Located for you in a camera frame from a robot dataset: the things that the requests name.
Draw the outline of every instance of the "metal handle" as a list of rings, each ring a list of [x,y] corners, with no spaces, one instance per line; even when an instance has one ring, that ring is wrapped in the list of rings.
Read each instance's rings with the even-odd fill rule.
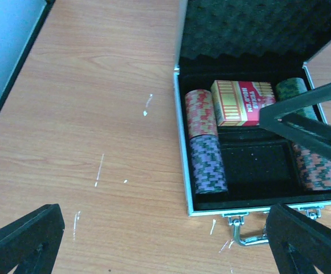
[[[239,218],[233,219],[229,217],[229,225],[234,226],[234,241],[241,245],[242,247],[249,247],[252,245],[259,245],[259,244],[268,244],[267,234],[265,231],[265,227],[263,229],[262,235],[252,236],[248,238],[241,238],[240,237],[240,227],[244,224],[244,216],[240,216]]]

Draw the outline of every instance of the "wood grain surface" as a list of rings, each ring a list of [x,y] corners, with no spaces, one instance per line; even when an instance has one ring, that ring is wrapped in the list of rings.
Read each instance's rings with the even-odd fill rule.
[[[177,0],[56,0],[9,95],[0,228],[59,203],[66,230],[53,273],[277,273],[268,245],[219,252],[232,238],[227,220],[187,216],[172,83],[177,12]],[[309,68],[316,86],[331,82],[331,44]],[[265,218],[248,216],[243,233],[260,232]],[[331,206],[319,222],[331,228]]]

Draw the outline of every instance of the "poker chip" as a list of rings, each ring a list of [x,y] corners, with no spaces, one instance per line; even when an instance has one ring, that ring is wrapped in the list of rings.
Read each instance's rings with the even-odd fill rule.
[[[227,191],[224,165],[217,136],[200,135],[192,138],[189,142],[196,194]]]
[[[279,100],[285,100],[308,90],[303,79],[290,78],[279,83],[276,91]],[[298,110],[296,113],[317,120],[312,106]],[[311,191],[331,190],[331,161],[299,144],[293,143],[293,151],[304,188]]]
[[[192,139],[199,135],[216,135],[217,126],[211,92],[193,90],[186,94],[188,135]]]

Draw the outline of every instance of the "red and yellow box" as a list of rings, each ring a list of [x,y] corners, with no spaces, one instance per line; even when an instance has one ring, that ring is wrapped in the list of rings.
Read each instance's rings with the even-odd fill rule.
[[[215,80],[211,93],[218,126],[256,126],[260,109],[276,102],[266,82]]]

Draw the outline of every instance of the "white scratch mark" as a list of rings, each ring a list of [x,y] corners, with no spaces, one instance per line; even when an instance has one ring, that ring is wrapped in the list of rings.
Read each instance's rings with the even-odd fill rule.
[[[145,105],[145,109],[144,109],[144,111],[143,111],[143,115],[144,115],[144,117],[148,115],[147,108],[148,108],[149,103],[150,103],[150,101],[152,100],[152,98],[153,98],[153,95],[152,95],[152,94],[149,94],[149,99],[148,99],[148,101],[147,101],[147,103],[146,103],[146,105]]]
[[[102,154],[101,163],[99,164],[95,187],[97,187],[98,180],[99,180],[99,175],[101,174],[101,168],[102,168],[103,158],[104,158],[104,154]]]
[[[80,218],[80,211],[78,211],[78,213],[75,214],[74,216],[74,225],[73,225],[73,241],[75,241],[75,231],[76,231],[76,223]]]
[[[229,243],[229,240],[227,240],[227,242],[223,245],[223,247],[221,248],[221,250],[219,251],[219,253],[221,253],[224,250],[224,248],[227,246],[228,243]]]
[[[232,247],[232,244],[234,243],[234,241],[232,240],[231,242],[230,242],[230,245],[229,245],[229,249],[230,249],[230,247]]]
[[[211,230],[210,230],[210,235],[211,235],[212,232],[213,232],[213,228],[215,227],[215,224],[216,224],[216,220],[213,219],[213,220],[212,220],[212,228],[211,228]]]

